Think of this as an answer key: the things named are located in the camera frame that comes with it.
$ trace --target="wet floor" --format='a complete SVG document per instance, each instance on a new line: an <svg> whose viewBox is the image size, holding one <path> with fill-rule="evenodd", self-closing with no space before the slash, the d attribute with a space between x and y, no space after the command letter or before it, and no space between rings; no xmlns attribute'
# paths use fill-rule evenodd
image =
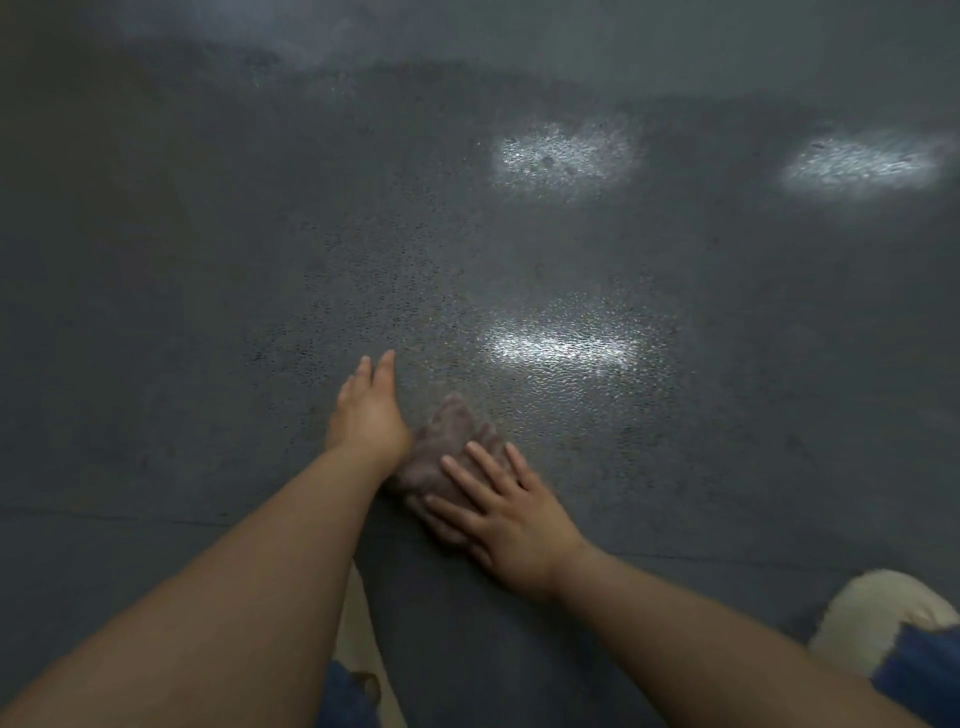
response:
<svg viewBox="0 0 960 728"><path fill-rule="evenodd" d="M388 346L411 423L464 393L597 544L770 624L870 567L960 596L955 11L289 5L3 38L4 698ZM653 720L392 503L358 561L411 725Z"/></svg>

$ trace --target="hand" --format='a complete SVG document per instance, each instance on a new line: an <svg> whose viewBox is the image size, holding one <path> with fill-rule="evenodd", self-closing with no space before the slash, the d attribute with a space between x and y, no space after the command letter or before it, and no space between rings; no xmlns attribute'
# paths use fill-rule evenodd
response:
<svg viewBox="0 0 960 728"><path fill-rule="evenodd" d="M445 457L441 464L480 513L437 496L425 498L427 507L470 536L474 541L468 547L470 555L509 589L533 598L556 597L562 571L588 549L587 540L516 447L506 447L512 473L477 443L468 443L466 450L487 474L491 487L452 457Z"/></svg>
<svg viewBox="0 0 960 728"><path fill-rule="evenodd" d="M413 442L396 406L394 358L393 350L386 352L375 372L368 356L360 359L326 426L325 450L348 450L374 464L383 478L399 467Z"/></svg>

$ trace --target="person's left arm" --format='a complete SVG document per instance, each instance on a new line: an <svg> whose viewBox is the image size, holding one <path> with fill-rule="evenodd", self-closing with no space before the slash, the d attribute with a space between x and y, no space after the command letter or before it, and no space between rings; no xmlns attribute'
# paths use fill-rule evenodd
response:
<svg viewBox="0 0 960 728"><path fill-rule="evenodd" d="M394 355L364 357L325 452L176 576L47 669L6 726L307 726L350 559L380 483L410 447Z"/></svg>

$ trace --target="brown cloth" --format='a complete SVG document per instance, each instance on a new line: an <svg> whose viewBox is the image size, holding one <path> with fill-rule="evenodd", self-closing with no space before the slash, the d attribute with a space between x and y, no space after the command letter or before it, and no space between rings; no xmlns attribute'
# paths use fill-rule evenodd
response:
<svg viewBox="0 0 960 728"><path fill-rule="evenodd" d="M473 501L440 466L440 459L444 455L452 455L481 483L489 485L480 467L464 452L464 446L470 440L478 442L501 465L509 468L503 440L493 424L487 421L478 423L463 397L449 395L430 421L414 435L414 444L406 463L384 485L388 491L401 497L407 508L426 523L437 538L451 546L468 546L470 539L428 511L423 496L432 493L472 511L477 510Z"/></svg>

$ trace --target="forearm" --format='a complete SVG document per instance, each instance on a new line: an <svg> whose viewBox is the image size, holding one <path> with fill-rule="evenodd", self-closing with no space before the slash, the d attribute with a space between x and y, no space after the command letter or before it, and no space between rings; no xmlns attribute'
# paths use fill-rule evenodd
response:
<svg viewBox="0 0 960 728"><path fill-rule="evenodd" d="M867 681L593 547L564 570L559 597L673 725L920 725Z"/></svg>
<svg viewBox="0 0 960 728"><path fill-rule="evenodd" d="M305 725L381 472L314 461L49 669L0 725Z"/></svg>

